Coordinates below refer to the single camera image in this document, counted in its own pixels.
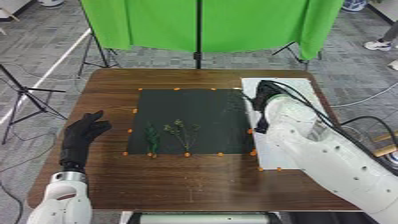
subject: orange marker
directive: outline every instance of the orange marker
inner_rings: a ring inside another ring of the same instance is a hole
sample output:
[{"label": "orange marker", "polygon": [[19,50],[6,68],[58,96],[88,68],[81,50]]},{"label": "orange marker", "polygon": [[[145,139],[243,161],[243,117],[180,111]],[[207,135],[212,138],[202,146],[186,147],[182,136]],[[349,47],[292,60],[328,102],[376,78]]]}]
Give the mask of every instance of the orange marker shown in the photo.
[{"label": "orange marker", "polygon": [[255,156],[255,155],[257,155],[257,150],[251,149],[251,151],[250,151],[250,156]]}]

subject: small plant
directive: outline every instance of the small plant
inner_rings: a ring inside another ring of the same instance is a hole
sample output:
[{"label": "small plant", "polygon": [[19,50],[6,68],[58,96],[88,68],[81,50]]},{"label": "small plant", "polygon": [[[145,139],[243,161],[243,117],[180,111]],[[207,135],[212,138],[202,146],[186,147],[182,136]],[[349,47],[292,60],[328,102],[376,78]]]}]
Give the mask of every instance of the small plant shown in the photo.
[{"label": "small plant", "polygon": [[171,125],[164,125],[163,131],[175,136],[175,139],[180,143],[182,150],[184,150],[184,157],[189,157],[189,149],[195,145],[195,139],[196,139],[196,132],[198,132],[200,126],[193,124],[189,127],[186,127],[182,121],[177,119],[173,121]]},{"label": "small plant", "polygon": [[152,124],[145,125],[145,141],[147,141],[147,156],[154,159],[157,157],[159,135]]}]

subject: tripod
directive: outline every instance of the tripod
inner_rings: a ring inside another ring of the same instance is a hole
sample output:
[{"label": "tripod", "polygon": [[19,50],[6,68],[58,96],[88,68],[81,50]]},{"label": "tripod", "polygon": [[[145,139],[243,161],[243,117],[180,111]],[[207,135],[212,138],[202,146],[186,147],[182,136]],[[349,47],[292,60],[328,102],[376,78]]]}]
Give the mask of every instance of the tripod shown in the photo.
[{"label": "tripod", "polygon": [[[13,102],[12,112],[10,112],[10,118],[8,118],[8,124],[6,124],[6,128],[4,128],[4,134],[3,134],[3,141],[1,141],[1,145],[3,145],[4,141],[6,141],[8,131],[10,131],[12,125],[15,125],[20,121],[24,121],[36,114],[49,113],[49,114],[52,114],[54,116],[58,116],[65,120],[63,115],[58,113],[58,111],[47,105],[51,94],[52,93],[63,93],[65,91],[51,90],[51,89],[28,88],[17,82],[17,80],[12,77],[12,74],[8,73],[8,71],[6,71],[6,69],[4,69],[1,64],[0,64],[0,70],[1,70],[1,72],[3,72],[3,74],[6,76],[6,78],[8,78],[10,82],[13,83],[13,87],[15,88],[12,88],[12,89],[17,92],[17,97],[15,97],[15,102]],[[29,93],[29,91],[47,92],[47,96],[45,96],[45,100],[44,101],[36,98],[36,96]],[[15,119],[17,106],[20,105],[20,101],[24,100],[24,98],[29,100],[29,102],[33,103],[33,106],[36,107],[38,110],[29,115],[26,115],[19,119]]]}]

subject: wall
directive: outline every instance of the wall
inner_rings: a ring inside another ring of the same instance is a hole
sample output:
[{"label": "wall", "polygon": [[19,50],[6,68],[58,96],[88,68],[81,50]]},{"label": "wall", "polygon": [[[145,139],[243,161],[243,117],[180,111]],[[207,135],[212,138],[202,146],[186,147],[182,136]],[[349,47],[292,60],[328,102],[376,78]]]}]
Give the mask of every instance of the wall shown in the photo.
[{"label": "wall", "polygon": [[[0,0],[0,8],[4,8],[8,12],[13,14],[17,9],[26,5],[29,0]],[[6,14],[0,10],[0,18],[8,18]]]},{"label": "wall", "polygon": [[378,11],[392,21],[398,20],[398,0],[383,0],[381,3],[370,3]]}]

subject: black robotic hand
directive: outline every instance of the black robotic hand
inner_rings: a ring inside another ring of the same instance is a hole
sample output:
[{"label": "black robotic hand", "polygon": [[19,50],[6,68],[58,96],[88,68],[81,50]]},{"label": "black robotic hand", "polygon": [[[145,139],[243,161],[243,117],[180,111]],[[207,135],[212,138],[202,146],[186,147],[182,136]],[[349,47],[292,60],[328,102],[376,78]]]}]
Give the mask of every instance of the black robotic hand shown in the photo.
[{"label": "black robotic hand", "polygon": [[67,126],[60,149],[60,165],[63,171],[81,171],[88,156],[88,146],[95,137],[111,128],[108,121],[97,121],[102,111],[84,114],[83,118]]}]

